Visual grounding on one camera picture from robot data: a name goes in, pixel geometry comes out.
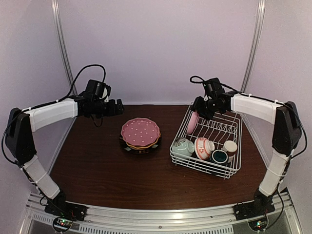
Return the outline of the white red patterned bowl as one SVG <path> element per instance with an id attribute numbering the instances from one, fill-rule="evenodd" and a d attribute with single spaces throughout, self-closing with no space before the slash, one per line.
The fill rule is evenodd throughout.
<path id="1" fill-rule="evenodd" d="M 201 160 L 207 160 L 215 150 L 215 144 L 204 137 L 195 140 L 195 153 Z"/>

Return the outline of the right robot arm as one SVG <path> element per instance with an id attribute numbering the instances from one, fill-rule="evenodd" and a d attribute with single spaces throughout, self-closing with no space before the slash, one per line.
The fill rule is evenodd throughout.
<path id="1" fill-rule="evenodd" d="M 218 78 L 204 80 L 199 76 L 190 77 L 190 82 L 203 85 L 205 96 L 197 97 L 193 109 L 200 117 L 212 119 L 216 112 L 237 112 L 264 120 L 273 125 L 273 155 L 266 174 L 254 194 L 250 211 L 262 214 L 269 206 L 268 200 L 277 192 L 282 178 L 286 175 L 290 161 L 296 157 L 294 151 L 301 137 L 306 137 L 296 104 L 292 101 L 279 102 L 246 94 L 227 85 Z"/>

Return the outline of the yellow polka dot plate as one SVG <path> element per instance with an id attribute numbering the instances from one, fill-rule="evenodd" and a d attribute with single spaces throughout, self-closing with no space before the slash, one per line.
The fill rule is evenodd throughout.
<path id="1" fill-rule="evenodd" d="M 130 143 L 127 143 L 121 135 L 119 136 L 119 142 L 122 146 L 128 147 L 131 150 L 137 150 L 137 151 L 144 151 L 144 150 L 146 151 L 146 150 L 156 149 L 158 146 L 160 146 L 161 140 L 162 140 L 162 136 L 159 136 L 155 140 L 155 142 L 147 146 L 134 146 L 134 145 L 131 145 Z"/>

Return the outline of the plain pink plate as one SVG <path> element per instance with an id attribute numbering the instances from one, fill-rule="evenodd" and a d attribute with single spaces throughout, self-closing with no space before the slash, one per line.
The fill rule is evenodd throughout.
<path id="1" fill-rule="evenodd" d="M 195 130 L 198 120 L 199 120 L 198 112 L 193 111 L 187 126 L 186 134 L 191 134 Z"/>

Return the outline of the black striped rim plate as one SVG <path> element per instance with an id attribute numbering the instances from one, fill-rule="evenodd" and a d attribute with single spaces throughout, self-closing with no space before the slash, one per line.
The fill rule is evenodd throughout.
<path id="1" fill-rule="evenodd" d="M 130 154 L 134 154 L 134 155 L 143 155 L 143 154 L 152 153 L 152 152 L 156 151 L 157 149 L 159 149 L 161 146 L 162 136 L 160 136 L 158 138 L 158 140 L 156 141 L 156 143 L 153 146 L 148 147 L 146 149 L 141 149 L 141 150 L 137 150 L 137 149 L 133 149 L 133 148 L 129 147 L 126 144 L 126 142 L 123 140 L 122 135 L 119 135 L 118 140 L 119 140 L 120 147 L 123 151 L 128 152 Z"/>

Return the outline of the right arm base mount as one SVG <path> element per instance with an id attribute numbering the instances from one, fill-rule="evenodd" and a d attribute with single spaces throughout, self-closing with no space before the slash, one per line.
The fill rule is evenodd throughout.
<path id="1" fill-rule="evenodd" d="M 253 201 L 245 203 L 239 202 L 234 205 L 236 220 L 249 219 L 274 212 L 273 195 L 274 194 L 266 196 L 259 190 L 256 190 Z"/>

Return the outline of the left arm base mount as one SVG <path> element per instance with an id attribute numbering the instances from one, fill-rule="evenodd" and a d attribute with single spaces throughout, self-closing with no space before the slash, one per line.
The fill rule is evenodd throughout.
<path id="1" fill-rule="evenodd" d="M 87 207 L 84 205 L 74 204 L 66 201 L 66 195 L 61 190 L 55 198 L 48 198 L 41 189 L 40 193 L 46 198 L 47 203 L 44 211 L 48 214 L 66 218 L 71 221 L 84 221 Z"/>

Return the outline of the dark teal small cup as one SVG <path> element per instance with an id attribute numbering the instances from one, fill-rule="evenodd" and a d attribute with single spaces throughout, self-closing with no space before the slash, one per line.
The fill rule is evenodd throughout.
<path id="1" fill-rule="evenodd" d="M 210 161 L 215 164 L 225 165 L 228 163 L 229 157 L 223 150 L 214 150 L 210 156 Z"/>

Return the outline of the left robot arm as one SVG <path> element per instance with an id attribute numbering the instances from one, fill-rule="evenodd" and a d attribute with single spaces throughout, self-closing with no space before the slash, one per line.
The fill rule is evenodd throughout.
<path id="1" fill-rule="evenodd" d="M 108 84 L 91 79 L 79 95 L 68 94 L 52 102 L 25 109 L 13 108 L 10 111 L 2 144 L 14 157 L 13 163 L 48 200 L 52 200 L 50 206 L 59 216 L 68 215 L 70 205 L 60 198 L 61 188 L 42 165 L 34 136 L 38 131 L 67 119 L 101 119 L 123 114 L 122 100 L 111 99 L 110 94 L 111 87 Z"/>

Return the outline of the pale green floral bowl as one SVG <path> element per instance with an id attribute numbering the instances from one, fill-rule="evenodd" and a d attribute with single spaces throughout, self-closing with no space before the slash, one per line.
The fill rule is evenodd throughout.
<path id="1" fill-rule="evenodd" d="M 173 142 L 171 152 L 180 158 L 187 158 L 193 155 L 195 152 L 195 146 L 190 140 L 177 137 Z"/>

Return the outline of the pink polka dot plate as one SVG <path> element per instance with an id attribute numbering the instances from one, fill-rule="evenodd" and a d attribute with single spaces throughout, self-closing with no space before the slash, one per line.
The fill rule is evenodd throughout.
<path id="1" fill-rule="evenodd" d="M 120 134 L 134 146 L 147 146 L 161 136 L 159 126 L 148 118 L 134 118 L 123 124 Z"/>

